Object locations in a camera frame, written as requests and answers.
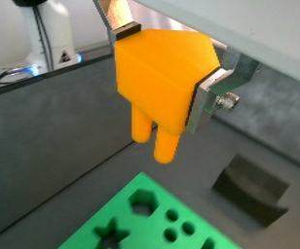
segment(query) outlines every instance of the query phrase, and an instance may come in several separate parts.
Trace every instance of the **green shape sorter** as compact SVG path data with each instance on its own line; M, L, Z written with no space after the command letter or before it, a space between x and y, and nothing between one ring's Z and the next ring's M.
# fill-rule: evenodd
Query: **green shape sorter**
M107 246L114 236L119 245ZM60 249L238 249L194 211L140 173Z

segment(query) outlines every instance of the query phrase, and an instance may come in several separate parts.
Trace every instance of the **table surface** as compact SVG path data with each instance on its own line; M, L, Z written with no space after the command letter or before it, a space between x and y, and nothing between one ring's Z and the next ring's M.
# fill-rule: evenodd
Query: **table surface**
M298 0L134 0L300 80Z
M0 234L0 249L56 248L139 172L147 173L242 248L300 248L297 165L215 120L195 135L182 135L171 164L155 163L152 148L154 140L144 145L132 143L84 174ZM236 153L290 183L278 203L289 211L267 228L211 191Z

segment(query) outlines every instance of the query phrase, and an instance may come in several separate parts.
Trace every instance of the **white panel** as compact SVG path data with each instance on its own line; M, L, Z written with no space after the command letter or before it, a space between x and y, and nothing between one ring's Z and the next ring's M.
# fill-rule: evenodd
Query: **white panel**
M300 80L298 0L135 0Z

